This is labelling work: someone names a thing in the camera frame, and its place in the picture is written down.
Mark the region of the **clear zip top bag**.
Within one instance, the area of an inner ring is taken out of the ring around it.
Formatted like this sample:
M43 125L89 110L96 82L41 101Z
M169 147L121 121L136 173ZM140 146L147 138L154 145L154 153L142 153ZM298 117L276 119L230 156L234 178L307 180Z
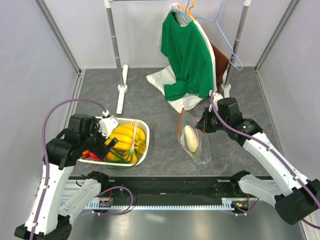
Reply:
M196 128L199 120L182 108L177 125L177 141L198 165L207 165L212 159L208 135Z

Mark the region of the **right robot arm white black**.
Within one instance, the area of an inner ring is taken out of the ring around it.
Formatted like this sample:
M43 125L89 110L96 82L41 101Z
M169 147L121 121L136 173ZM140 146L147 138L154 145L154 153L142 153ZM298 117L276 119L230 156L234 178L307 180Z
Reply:
M228 137L255 157L269 173L269 183L242 170L232 176L229 191L235 197L252 195L273 206L284 222L295 225L320 208L320 181L310 180L273 146L263 129L244 118L233 97L213 93L195 128L210 134L224 131Z

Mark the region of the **white toy radish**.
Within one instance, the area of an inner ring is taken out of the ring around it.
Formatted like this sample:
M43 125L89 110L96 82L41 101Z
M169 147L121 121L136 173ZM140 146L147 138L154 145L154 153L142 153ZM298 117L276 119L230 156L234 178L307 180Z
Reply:
M183 133L185 135L189 151L192 153L196 152L200 142L195 129L192 128L190 125L186 125L183 129Z

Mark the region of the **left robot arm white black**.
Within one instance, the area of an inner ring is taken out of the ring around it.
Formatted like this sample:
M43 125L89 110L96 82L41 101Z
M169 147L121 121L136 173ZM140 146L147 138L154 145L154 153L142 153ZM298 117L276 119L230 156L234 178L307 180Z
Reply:
M115 138L105 144L112 131L120 124L113 115L95 117L74 114L67 128L45 145L44 166L38 194L26 223L15 229L22 240L66 240L72 225L85 206L95 197L110 191L108 176L92 171L84 185L61 205L67 181L83 152L89 150L100 159L107 156L118 142Z

